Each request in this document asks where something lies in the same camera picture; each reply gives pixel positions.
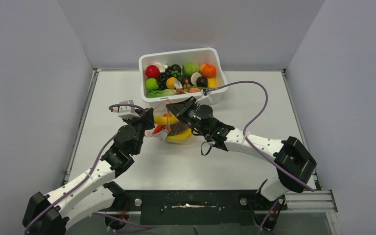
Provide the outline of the single yellow toy banana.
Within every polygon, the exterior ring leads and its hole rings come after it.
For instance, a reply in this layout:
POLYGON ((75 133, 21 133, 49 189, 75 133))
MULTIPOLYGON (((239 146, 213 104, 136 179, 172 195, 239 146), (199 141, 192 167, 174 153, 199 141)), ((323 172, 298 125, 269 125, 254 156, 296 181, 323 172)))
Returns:
POLYGON ((168 116, 159 116, 154 115, 154 123, 156 125, 173 125, 175 123, 178 123, 179 120, 176 117, 168 117, 168 116))

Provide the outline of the toy carrot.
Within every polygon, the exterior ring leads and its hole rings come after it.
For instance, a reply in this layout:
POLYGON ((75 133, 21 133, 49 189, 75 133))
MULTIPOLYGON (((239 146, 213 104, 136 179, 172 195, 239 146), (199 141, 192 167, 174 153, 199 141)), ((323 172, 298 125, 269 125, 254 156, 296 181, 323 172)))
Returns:
POLYGON ((154 131, 152 132, 153 135, 158 134, 159 132, 163 131, 166 129, 167 125, 156 125, 154 131))

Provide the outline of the dark purple toy grapes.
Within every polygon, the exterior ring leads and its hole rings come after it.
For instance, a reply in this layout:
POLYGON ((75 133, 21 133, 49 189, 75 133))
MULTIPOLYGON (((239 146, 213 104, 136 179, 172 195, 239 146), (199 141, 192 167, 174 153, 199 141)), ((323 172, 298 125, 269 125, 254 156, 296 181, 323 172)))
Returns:
POLYGON ((184 131, 189 130, 190 128, 187 124, 183 122, 176 122, 170 125, 170 131, 168 133, 169 136, 174 136, 183 133, 184 131))

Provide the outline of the clear orange-zip bag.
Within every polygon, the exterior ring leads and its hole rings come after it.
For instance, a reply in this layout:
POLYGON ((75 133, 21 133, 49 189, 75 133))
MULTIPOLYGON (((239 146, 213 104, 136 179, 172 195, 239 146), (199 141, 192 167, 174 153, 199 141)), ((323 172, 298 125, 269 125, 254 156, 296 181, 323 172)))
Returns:
MULTIPOLYGON (((154 108, 154 115, 162 116, 163 114, 168 114, 169 117, 175 117, 167 108, 166 105, 172 103, 169 99, 161 101, 155 108, 154 108)), ((145 132, 145 137, 147 138, 158 138, 161 141, 166 141, 166 137, 168 136, 168 133, 170 131, 170 125, 167 125, 166 129, 159 132, 156 135, 153 135, 152 132, 154 131, 155 127, 152 130, 148 130, 145 132)), ((190 139, 184 142, 168 142, 173 144, 190 144, 192 142, 193 135, 190 139)))

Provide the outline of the yellow toy banana bunch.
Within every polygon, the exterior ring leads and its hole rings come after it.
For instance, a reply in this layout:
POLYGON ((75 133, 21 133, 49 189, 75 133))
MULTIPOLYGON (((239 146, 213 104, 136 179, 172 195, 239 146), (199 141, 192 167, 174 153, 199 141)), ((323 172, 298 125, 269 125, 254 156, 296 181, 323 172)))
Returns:
POLYGON ((179 134, 167 136, 165 140, 168 142, 184 142, 190 139, 191 137, 192 137, 191 129, 186 129, 179 134))

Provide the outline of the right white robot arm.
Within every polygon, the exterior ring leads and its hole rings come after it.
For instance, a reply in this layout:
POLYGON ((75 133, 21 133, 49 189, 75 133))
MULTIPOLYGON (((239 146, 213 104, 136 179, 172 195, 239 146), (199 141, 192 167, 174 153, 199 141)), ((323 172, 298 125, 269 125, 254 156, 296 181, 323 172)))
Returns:
POLYGON ((213 109, 198 104, 193 96, 166 108, 195 136, 202 136, 211 147, 226 152, 239 152, 269 162, 277 175, 267 180, 256 195, 262 209, 270 208, 275 199, 287 192, 314 191, 308 185, 317 163, 304 144, 296 137, 285 140, 264 138, 224 124, 213 116, 213 109))

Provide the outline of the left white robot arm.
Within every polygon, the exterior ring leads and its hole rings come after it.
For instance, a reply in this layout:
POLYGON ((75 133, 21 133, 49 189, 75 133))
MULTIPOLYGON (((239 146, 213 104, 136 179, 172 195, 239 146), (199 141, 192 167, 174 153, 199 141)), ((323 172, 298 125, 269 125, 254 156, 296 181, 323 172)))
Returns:
POLYGON ((103 145, 88 170, 58 189, 31 196, 22 221, 24 234, 63 235, 125 194, 114 180, 134 163, 132 157, 140 153, 145 131, 155 127, 154 110, 126 103, 109 109, 126 124, 103 145))

